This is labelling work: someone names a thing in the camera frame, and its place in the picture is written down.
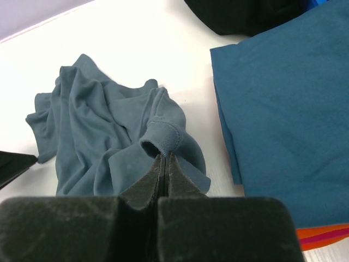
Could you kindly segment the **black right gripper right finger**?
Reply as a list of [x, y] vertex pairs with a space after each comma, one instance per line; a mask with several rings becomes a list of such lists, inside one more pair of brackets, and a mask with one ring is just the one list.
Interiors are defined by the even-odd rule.
[[158, 200], [160, 261], [302, 261], [286, 206], [273, 198], [209, 198], [168, 161], [167, 196]]

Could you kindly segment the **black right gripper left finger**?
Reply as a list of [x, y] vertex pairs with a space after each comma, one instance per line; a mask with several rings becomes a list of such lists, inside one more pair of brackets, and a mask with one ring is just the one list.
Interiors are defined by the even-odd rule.
[[166, 161], [119, 196], [20, 197], [1, 203], [1, 261], [157, 261]]

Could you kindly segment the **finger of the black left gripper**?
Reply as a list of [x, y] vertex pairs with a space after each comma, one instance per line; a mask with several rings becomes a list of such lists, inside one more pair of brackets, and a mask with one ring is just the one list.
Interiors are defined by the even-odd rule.
[[27, 171], [38, 161], [31, 154], [1, 151], [1, 189]]

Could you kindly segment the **grey-blue t shirt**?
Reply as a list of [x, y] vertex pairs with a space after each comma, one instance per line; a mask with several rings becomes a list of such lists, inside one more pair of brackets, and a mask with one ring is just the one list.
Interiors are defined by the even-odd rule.
[[210, 188], [203, 153], [186, 117], [164, 87], [150, 79], [128, 88], [87, 55], [63, 66], [50, 93], [39, 93], [26, 122], [38, 162], [56, 161], [59, 196], [118, 195], [143, 177], [158, 155], [174, 154], [204, 193]]

